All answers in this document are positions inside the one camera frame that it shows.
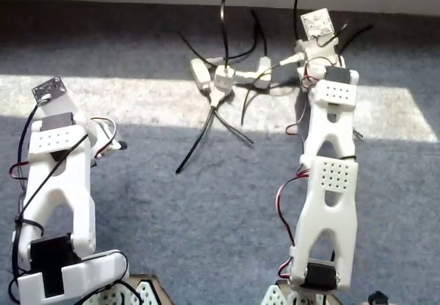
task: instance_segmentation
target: black wire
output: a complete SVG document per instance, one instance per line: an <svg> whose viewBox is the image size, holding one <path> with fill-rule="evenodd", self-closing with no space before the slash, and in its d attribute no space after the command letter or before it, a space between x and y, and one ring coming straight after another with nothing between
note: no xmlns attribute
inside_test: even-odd
<svg viewBox="0 0 440 305"><path fill-rule="evenodd" d="M214 110L214 115L229 131L234 133L236 136L240 137L242 140L246 141L249 145L254 144L252 139L250 139L247 135L245 135L240 130L236 129L231 124L229 124L225 119L223 119L216 109Z"/></svg>
<svg viewBox="0 0 440 305"><path fill-rule="evenodd" d="M256 24L256 21L258 20L258 17L257 17L257 19L255 19L255 16L256 16L256 14L252 15L252 17L254 17L254 21L255 22L254 22L254 41L252 43L251 48L249 48L247 51L244 51L243 53L237 54L235 56L230 56L229 60L234 60L234 59L242 58L244 56L248 56L253 51L255 51L256 46L257 46L258 41L259 41L259 34L261 35L262 38L265 38L263 28L262 27L258 27L258 25ZM189 41L185 38L185 36L181 32L178 32L178 34L179 34L180 38L183 40L183 42L186 44L186 46L188 46L188 48L191 50L191 52L194 53L200 60L202 60L204 63L206 63L207 65L209 65L211 67L217 68L217 65L207 61L199 52L197 52L195 50L195 48L189 43Z"/></svg>
<svg viewBox="0 0 440 305"><path fill-rule="evenodd" d="M266 35L264 33L263 26L261 25L260 19L259 19L258 15L256 14L255 10L250 10L250 13L252 14L252 17L254 18L255 26L261 36L261 39L263 39L264 56L267 56L267 39L266 39Z"/></svg>
<svg viewBox="0 0 440 305"><path fill-rule="evenodd" d="M56 162L55 166L50 170L49 174L44 178L43 182L40 184L39 187L35 190L35 192L32 194L32 196L29 198L29 201L26 202L23 209L21 210L21 213L19 216L23 217L24 211L28 208L29 204L32 202L32 200L35 198L35 196L38 194L38 192L43 188L43 186L49 181L50 177L56 172L56 170L63 164L63 162L66 160L66 158L79 146L82 144L83 141L87 139L89 135L85 134L81 139L78 140L76 144L74 144L69 150L66 150L65 154L59 159L58 162Z"/></svg>
<svg viewBox="0 0 440 305"><path fill-rule="evenodd" d="M191 44L186 40L185 36L181 33L178 32L180 38L183 40L183 42L186 44L186 46L188 46L188 48L193 52L193 54L195 54L200 60L202 60L204 63L206 63L207 65L210 65L211 67L217 68L216 65L214 65L213 63L210 63L209 61L207 61L203 56L201 56L199 54L199 52L197 52L194 47L191 46Z"/></svg>
<svg viewBox="0 0 440 305"><path fill-rule="evenodd" d="M228 68L229 62L229 45L228 45L228 32L225 26L225 2L226 0L221 0L220 4L220 27L221 36L223 37L223 45L225 46L225 69Z"/></svg>
<svg viewBox="0 0 440 305"><path fill-rule="evenodd" d="M315 36L315 39L316 39L316 45L317 45L318 47L321 47L321 48L326 47L326 46L327 46L328 44L330 44L335 38L339 37L339 36L341 35L341 33L344 32L344 30L347 28L348 25L349 25L348 22L344 23L344 24L342 25L341 29L339 29L338 32L336 32L336 33L335 33L335 34L334 34L334 35L333 35L328 41L326 41L324 44L320 44L320 43L318 42L318 37Z"/></svg>
<svg viewBox="0 0 440 305"><path fill-rule="evenodd" d="M296 40L299 40L300 37L298 35L298 21L297 21L297 17L296 17L297 12L298 12L298 0L295 0L295 4L294 4L294 31L295 31Z"/></svg>
<svg viewBox="0 0 440 305"><path fill-rule="evenodd" d="M16 162L17 163L21 163L21 157L23 155L23 145L25 142L25 138L26 138L26 133L29 129L30 123L32 122L32 120L34 119L36 110L40 107L39 104L36 104L35 107L32 109L32 111L30 112L29 116L27 117L28 119L26 120L25 126L23 127L23 130L21 131L21 136L20 136L20 141L19 141L19 149L17 151L17 158L16 158ZM21 169L21 166L17 167L17 171L18 171L18 176L19 178L23 177L23 171ZM25 185L25 181L24 180L20 180L20 186L21 189L23 191L26 191L26 185Z"/></svg>
<svg viewBox="0 0 440 305"><path fill-rule="evenodd" d="M204 134L206 133L206 130L208 129L211 121L212 121L212 117L214 116L214 107L211 107L209 110L209 114L206 118L205 124L203 125L203 128L201 128L200 130L200 134L197 136L197 139L195 140L195 143L192 145L190 151L188 152L188 154L186 154L184 160L180 163L179 167L176 169L176 174L179 174L180 172L182 172L182 170L184 169L184 166L186 164L186 162L190 159L191 155L194 153L197 145L199 145L199 142L201 141L201 138L204 136Z"/></svg>
<svg viewBox="0 0 440 305"><path fill-rule="evenodd" d="M245 120L246 108L248 107L248 106L247 106L247 105L248 105L247 103L248 103L248 98L249 98L250 91L254 88L255 83L257 83L258 80L259 80L260 78L262 78L262 77L263 77L263 76L264 76L269 70L273 70L273 69L275 69L275 68L277 68L277 67L280 67L280 64L279 64L279 63L276 64L276 65L271 66L270 68L267 68L265 71L263 71L261 74L259 74L259 75L254 79L254 82L252 82L252 83L250 84L249 88L247 89L247 92L246 92L246 95L245 95L245 99L244 99L244 101L243 101L243 107L241 108L241 119L240 119L240 124L241 124L241 125L243 125L244 120Z"/></svg>
<svg viewBox="0 0 440 305"><path fill-rule="evenodd" d="M338 50L338 54L344 53L344 51L347 49L347 47L353 42L357 37L362 35L363 33L371 30L374 28L373 24L366 25L365 27L360 28L358 31L354 32L348 40L345 41L345 43L341 46L341 48Z"/></svg>

